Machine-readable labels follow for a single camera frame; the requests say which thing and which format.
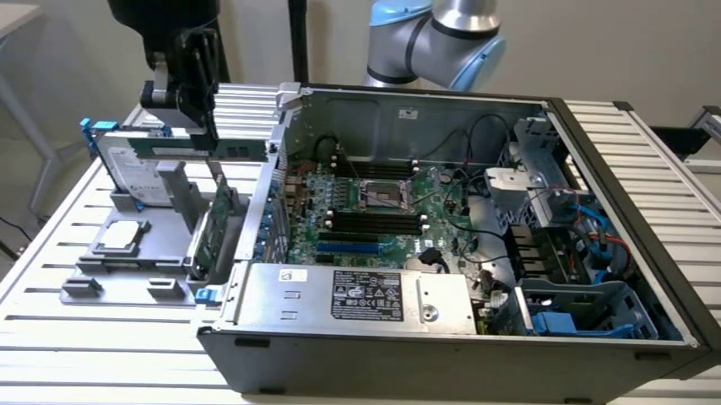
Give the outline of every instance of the power supply label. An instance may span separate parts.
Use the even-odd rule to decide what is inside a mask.
[[[329,314],[334,319],[403,322],[400,274],[334,270]]]

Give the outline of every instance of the blue clip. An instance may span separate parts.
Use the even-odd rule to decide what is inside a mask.
[[[194,303],[197,305],[204,304],[208,306],[220,305],[220,302],[214,300],[217,291],[214,289],[198,289],[194,293]]]
[[[85,143],[87,144],[89,151],[94,157],[99,154],[99,151],[97,150],[97,144],[94,143],[94,139],[91,138],[90,129],[91,129],[90,119],[82,118],[82,120],[79,121],[79,132],[82,133],[82,138],[85,139]]]
[[[118,124],[115,121],[97,121],[91,126],[91,129],[97,129],[98,131],[113,131],[117,127]]]
[[[577,336],[584,338],[632,338],[634,327],[631,324],[614,327],[608,331],[577,331]]]
[[[140,201],[137,198],[133,197],[133,203],[134,203],[134,207],[137,208],[137,211],[141,211],[142,208],[145,207],[145,203],[142,201]]]
[[[564,312],[540,312],[531,317],[532,327],[539,335],[575,336],[571,314]]]

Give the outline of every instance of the metal plate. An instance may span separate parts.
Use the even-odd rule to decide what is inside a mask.
[[[274,88],[269,86],[222,85],[216,113],[221,111],[228,119],[233,115],[261,114],[262,108],[273,106],[273,95]],[[583,112],[619,114],[610,103],[584,102],[571,107]],[[266,128],[233,129],[226,122],[221,130],[254,131],[268,136]],[[260,165],[222,165],[222,170],[230,186],[250,194]],[[213,192],[204,165],[188,165],[185,172],[202,192]],[[59,303],[61,283],[74,272],[77,257],[110,211],[110,188],[110,180],[94,163],[0,283],[0,402],[368,403],[352,399],[240,396],[230,391],[194,338],[197,325],[189,322],[193,316],[209,321],[214,310]],[[694,285],[708,286],[710,298],[712,294],[721,296],[718,266],[690,263],[680,264],[680,270]],[[711,309],[721,320],[721,307]],[[719,398],[716,367],[687,381],[652,381],[611,404],[715,405]]]
[[[241,286],[234,322],[256,331],[475,334],[459,274],[257,263]]]

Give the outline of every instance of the blue latch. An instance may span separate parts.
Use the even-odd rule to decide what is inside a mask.
[[[117,129],[117,127],[115,121],[97,121],[91,126],[91,129],[97,129],[98,131],[111,131]]]
[[[571,314],[565,312],[540,312],[531,318],[532,327],[541,336],[580,336],[584,338],[632,338],[634,326],[614,327],[608,331],[579,331],[575,329]]]
[[[198,289],[194,293],[194,303],[204,304],[208,306],[220,305],[220,302],[214,300],[217,296],[217,291],[214,289]]]

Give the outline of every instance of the black cable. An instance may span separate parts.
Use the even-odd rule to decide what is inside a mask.
[[[509,132],[511,132],[511,129],[509,129],[509,125],[508,125],[508,122],[505,121],[505,119],[499,116],[497,114],[483,114],[481,116],[479,116],[476,119],[475,119],[475,122],[472,123],[471,125],[471,130],[468,131],[468,144],[467,144],[467,149],[465,149],[465,158],[468,158],[468,155],[469,155],[469,158],[472,158],[472,132],[475,131],[475,127],[477,126],[477,124],[480,123],[480,121],[483,121],[485,118],[495,118],[497,120],[500,120],[500,122],[503,123],[503,127],[505,128],[505,143],[509,143]]]
[[[445,201],[448,201],[448,199],[451,197],[451,194],[452,194],[452,191],[457,188],[460,183],[463,183],[464,181],[469,181],[472,183],[476,179],[479,179],[481,177],[483,177],[481,175],[476,175],[473,177],[469,177],[468,179],[463,179],[463,180],[456,181],[455,184],[449,187],[448,192],[445,193],[445,198],[443,199],[443,205],[444,205]],[[443,210],[443,216],[444,216],[445,221],[448,221],[449,226],[452,226],[456,230],[464,230],[465,232],[472,232],[475,234],[492,235],[497,239],[503,240],[503,242],[505,241],[503,239],[501,235],[496,234],[495,232],[491,232],[489,230],[465,228],[464,226],[457,225],[455,222],[452,222],[451,217],[448,217],[448,213],[447,213],[445,210]]]
[[[600,251],[606,251],[608,240],[606,239],[606,230],[602,228],[600,222],[597,224],[597,230],[600,231],[597,232],[597,247],[600,248]]]
[[[3,242],[0,240],[0,251],[10,258],[13,262],[15,262],[19,258],[17,253],[11,251],[11,249],[3,244]]]
[[[468,250],[468,245],[469,244],[471,244],[471,242],[464,244],[463,249],[460,250],[460,257],[463,257],[463,260],[465,260],[467,262],[469,262],[472,264],[484,264],[484,263],[495,262],[496,260],[500,260],[500,259],[508,259],[509,258],[508,255],[503,255],[503,256],[497,256],[497,257],[493,257],[492,259],[487,259],[487,260],[468,259],[468,257],[464,255],[464,253]]]
[[[443,260],[443,258],[437,259],[437,264],[443,268],[443,273],[451,274],[451,268],[448,267],[448,263]]]
[[[314,139],[313,143],[313,154],[310,154],[310,161],[317,162],[317,147],[320,146],[320,142],[322,142],[325,139],[332,139],[334,141],[334,145],[337,144],[337,136],[328,132],[324,135],[320,135],[317,139]]]
[[[425,159],[429,155],[432,155],[435,152],[437,152],[437,149],[440,149],[443,147],[445,142],[448,142],[448,140],[452,138],[452,135],[455,135],[456,133],[460,133],[468,139],[468,142],[469,142],[468,133],[464,131],[464,129],[455,128],[452,131],[448,132],[448,135],[445,135],[445,138],[443,139],[443,141],[440,141],[440,143],[429,150],[429,152],[420,155],[417,160]]]
[[[565,226],[565,229],[576,236],[576,239],[573,239],[572,241],[572,248],[575,249],[575,243],[580,239],[583,241],[583,245],[585,246],[587,251],[589,251],[589,246],[593,242],[589,240],[589,236],[587,235],[587,233],[572,226]]]
[[[5,218],[0,217],[0,221],[5,222],[7,224],[7,226],[10,226],[11,228],[14,228],[15,230],[19,231],[19,233],[25,236],[25,238],[31,241],[31,238],[30,236],[26,234],[25,230],[22,229],[21,226],[18,225],[14,225],[10,221],[7,221]]]

